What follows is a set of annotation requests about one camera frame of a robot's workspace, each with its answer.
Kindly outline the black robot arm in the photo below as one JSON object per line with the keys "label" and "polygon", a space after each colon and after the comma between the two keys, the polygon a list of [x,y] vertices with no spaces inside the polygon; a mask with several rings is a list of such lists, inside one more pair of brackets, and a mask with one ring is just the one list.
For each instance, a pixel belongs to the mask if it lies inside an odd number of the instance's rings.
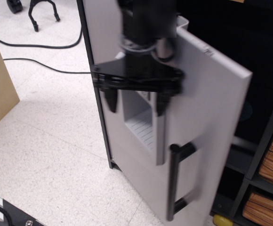
{"label": "black robot arm", "polygon": [[109,110],[117,111],[118,90],[155,92],[162,116],[182,89],[184,73],[166,65],[175,56],[177,11],[174,0],[119,0],[124,57],[95,66],[95,85]]}

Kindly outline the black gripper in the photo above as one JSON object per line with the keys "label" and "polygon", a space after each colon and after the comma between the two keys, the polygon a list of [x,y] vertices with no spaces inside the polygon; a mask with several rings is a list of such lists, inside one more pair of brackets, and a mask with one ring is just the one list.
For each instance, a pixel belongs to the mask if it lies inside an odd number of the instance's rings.
{"label": "black gripper", "polygon": [[171,94],[181,91],[184,73],[174,67],[156,61],[152,56],[125,55],[120,59],[94,65],[94,82],[104,89],[109,110],[116,113],[118,89],[157,92],[155,107],[157,116],[163,116],[171,100]]}

